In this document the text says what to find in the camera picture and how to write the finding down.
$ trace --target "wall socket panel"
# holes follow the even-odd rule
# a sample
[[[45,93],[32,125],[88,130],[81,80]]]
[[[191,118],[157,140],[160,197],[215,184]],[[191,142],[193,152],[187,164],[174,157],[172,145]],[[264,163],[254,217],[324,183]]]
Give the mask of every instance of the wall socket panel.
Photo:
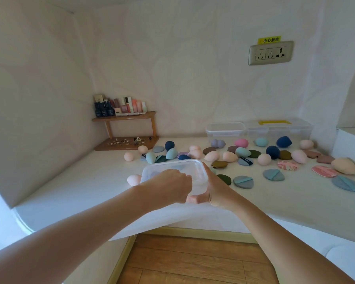
[[[250,47],[249,65],[285,63],[292,59],[293,41],[254,45]]]

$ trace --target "person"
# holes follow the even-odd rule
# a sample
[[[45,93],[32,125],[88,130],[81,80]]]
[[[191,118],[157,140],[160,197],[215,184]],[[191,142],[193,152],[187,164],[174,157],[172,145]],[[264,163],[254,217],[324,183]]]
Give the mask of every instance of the person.
[[[0,250],[0,284],[60,284],[98,247],[142,215],[186,201],[209,202],[235,213],[288,284],[355,283],[204,166],[209,177],[204,194],[187,197],[192,177],[166,170]]]

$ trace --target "left arm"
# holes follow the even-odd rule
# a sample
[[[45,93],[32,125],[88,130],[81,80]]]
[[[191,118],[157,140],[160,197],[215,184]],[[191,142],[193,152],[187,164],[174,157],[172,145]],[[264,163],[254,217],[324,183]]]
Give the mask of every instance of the left arm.
[[[0,251],[0,284],[62,283],[91,253],[142,215],[184,203],[192,177],[166,170]]]

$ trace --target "right arm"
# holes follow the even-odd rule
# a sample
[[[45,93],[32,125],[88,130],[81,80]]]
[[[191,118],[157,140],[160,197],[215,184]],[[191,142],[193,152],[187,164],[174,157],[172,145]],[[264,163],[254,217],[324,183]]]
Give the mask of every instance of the right arm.
[[[209,176],[208,190],[188,197],[191,203],[209,202],[235,213],[250,230],[274,267],[287,283],[352,283],[346,273],[309,245],[288,232],[250,201],[227,186],[204,164]]]

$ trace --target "floor plank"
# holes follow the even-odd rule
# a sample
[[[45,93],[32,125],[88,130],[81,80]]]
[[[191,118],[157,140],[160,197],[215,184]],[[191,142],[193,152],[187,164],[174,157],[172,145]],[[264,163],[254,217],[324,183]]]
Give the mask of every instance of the floor plank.
[[[191,277],[246,284],[243,263],[240,260],[134,247],[126,265]]]
[[[139,284],[228,284],[216,280],[144,269]]]
[[[134,247],[271,264],[258,244],[139,234]]]
[[[138,284],[142,269],[126,266],[123,268],[117,284]]]
[[[279,284],[272,265],[255,262],[243,262],[247,284]]]

